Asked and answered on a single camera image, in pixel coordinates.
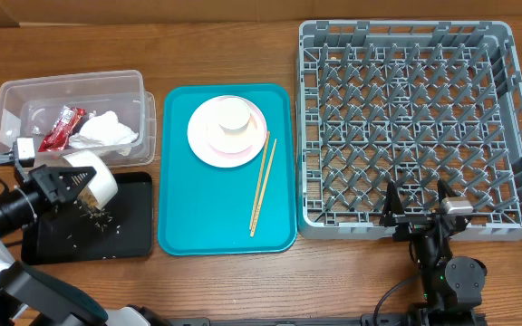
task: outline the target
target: wooden chopsticks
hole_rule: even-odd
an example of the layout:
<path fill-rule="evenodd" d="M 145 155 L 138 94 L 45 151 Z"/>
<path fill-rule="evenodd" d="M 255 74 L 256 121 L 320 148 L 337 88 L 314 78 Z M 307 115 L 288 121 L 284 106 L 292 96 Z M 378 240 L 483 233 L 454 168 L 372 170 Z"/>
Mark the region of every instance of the wooden chopsticks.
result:
<path fill-rule="evenodd" d="M 263 168 L 265 167 L 265 158 L 267 157 L 267 145 L 269 144 L 270 131 L 267 132 L 265 145 L 263 147 L 263 159 L 261 160 L 261 168 L 259 169 L 259 178 L 257 179 L 257 190 L 255 191 L 255 200 L 253 201 L 253 210 L 251 211 L 251 221 L 249 221 L 249 230 L 253 227 L 253 219 L 257 211 L 257 200 L 259 199 L 259 189 L 261 188 L 261 178 L 263 177 Z"/>
<path fill-rule="evenodd" d="M 263 160 L 261 162 L 261 171 L 259 171 L 259 179 L 257 181 L 257 190 L 255 193 L 255 201 L 253 203 L 253 214 L 250 223 L 251 237 L 255 236 L 255 230 L 257 228 L 257 221 L 259 220 L 259 213 L 261 212 L 261 206 L 263 205 L 263 198 L 265 197 L 265 190 L 267 187 L 267 180 L 269 179 L 269 172 L 271 172 L 271 165 L 273 164 L 273 156 L 276 153 L 277 139 L 273 141 L 273 148 L 271 149 L 271 156 L 269 157 L 269 164 L 267 164 L 267 171 L 265 173 L 265 179 L 263 180 L 263 188 L 261 189 L 261 195 L 258 198 L 259 186 L 261 184 L 261 177 L 263 175 L 263 167 L 265 165 L 265 158 L 267 154 L 267 143 L 269 142 L 269 132 L 267 132 L 267 139 L 265 143 L 265 149 L 263 149 Z"/>

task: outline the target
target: blue tray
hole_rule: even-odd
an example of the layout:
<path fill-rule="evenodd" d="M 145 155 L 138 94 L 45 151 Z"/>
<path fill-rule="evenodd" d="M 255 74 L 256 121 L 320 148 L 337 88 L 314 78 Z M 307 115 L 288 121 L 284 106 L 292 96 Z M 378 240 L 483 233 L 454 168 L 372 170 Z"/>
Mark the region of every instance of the blue tray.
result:
<path fill-rule="evenodd" d="M 262 152 L 238 168 L 214 168 L 187 140 L 192 113 L 220 95 L 248 99 L 263 112 L 277 147 L 255 237 L 249 236 Z M 174 255 L 275 253 L 297 236 L 289 96 L 275 84 L 188 86 L 164 101 L 158 239 Z"/>

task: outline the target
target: pink plate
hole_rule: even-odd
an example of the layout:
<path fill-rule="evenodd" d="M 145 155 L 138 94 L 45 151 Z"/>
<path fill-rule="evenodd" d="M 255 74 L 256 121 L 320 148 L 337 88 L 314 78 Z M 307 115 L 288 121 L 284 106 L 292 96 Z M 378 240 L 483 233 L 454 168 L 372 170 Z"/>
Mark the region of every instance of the pink plate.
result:
<path fill-rule="evenodd" d="M 214 119 L 212 116 L 217 105 L 226 98 L 238 98 L 243 100 L 251 110 L 251 116 L 255 119 L 257 130 L 255 136 L 251 138 L 251 146 L 247 149 L 227 154 L 214 149 L 208 142 L 208 124 Z M 202 103 L 192 114 L 188 121 L 187 128 L 188 144 L 190 149 L 203 162 L 217 168 L 234 168 L 241 166 L 253 159 L 263 146 L 267 137 L 267 123 L 261 110 L 253 102 L 238 96 L 223 95 L 212 98 Z"/>

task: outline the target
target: dish rack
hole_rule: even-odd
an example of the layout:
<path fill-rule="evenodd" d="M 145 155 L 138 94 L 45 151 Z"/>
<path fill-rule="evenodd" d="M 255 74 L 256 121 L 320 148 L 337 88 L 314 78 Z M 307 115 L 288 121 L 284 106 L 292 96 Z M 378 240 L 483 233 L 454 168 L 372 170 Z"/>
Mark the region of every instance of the dish rack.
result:
<path fill-rule="evenodd" d="M 522 78 L 501 22 L 308 21 L 299 28 L 297 194 L 306 238 L 379 239 L 442 178 L 475 208 L 460 240 L 522 239 Z"/>

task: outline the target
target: white tissue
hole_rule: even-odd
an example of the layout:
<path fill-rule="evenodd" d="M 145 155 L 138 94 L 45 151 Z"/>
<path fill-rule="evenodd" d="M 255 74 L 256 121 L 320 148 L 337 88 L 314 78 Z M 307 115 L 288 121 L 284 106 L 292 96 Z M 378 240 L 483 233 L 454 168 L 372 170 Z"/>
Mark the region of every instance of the white tissue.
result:
<path fill-rule="evenodd" d="M 138 133 L 118 122 L 116 113 L 107 111 L 86 121 L 79 133 L 70 136 L 69 145 L 73 149 L 123 145 L 132 143 L 137 137 Z M 118 152 L 127 156 L 131 149 L 120 149 Z"/>

